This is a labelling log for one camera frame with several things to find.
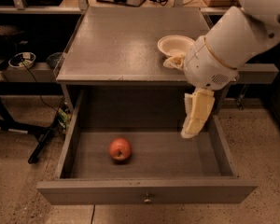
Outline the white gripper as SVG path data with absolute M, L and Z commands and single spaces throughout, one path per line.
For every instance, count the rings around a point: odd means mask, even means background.
M 181 131 L 183 138 L 192 138 L 199 134 L 211 114 L 215 103 L 213 91 L 235 80 L 238 71 L 217 60 L 206 46 L 203 35 L 189 48 L 186 57 L 184 54 L 169 57 L 163 66 L 183 69 L 187 82 L 196 87 L 194 93 L 184 95 L 186 118 Z

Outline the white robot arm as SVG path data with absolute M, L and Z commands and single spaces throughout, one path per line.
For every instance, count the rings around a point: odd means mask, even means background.
M 181 136 L 197 135 L 215 103 L 214 92 L 238 76 L 238 68 L 280 43 L 280 0 L 238 0 L 184 53 L 163 65 L 184 72 L 195 92 L 184 96 L 186 119 Z

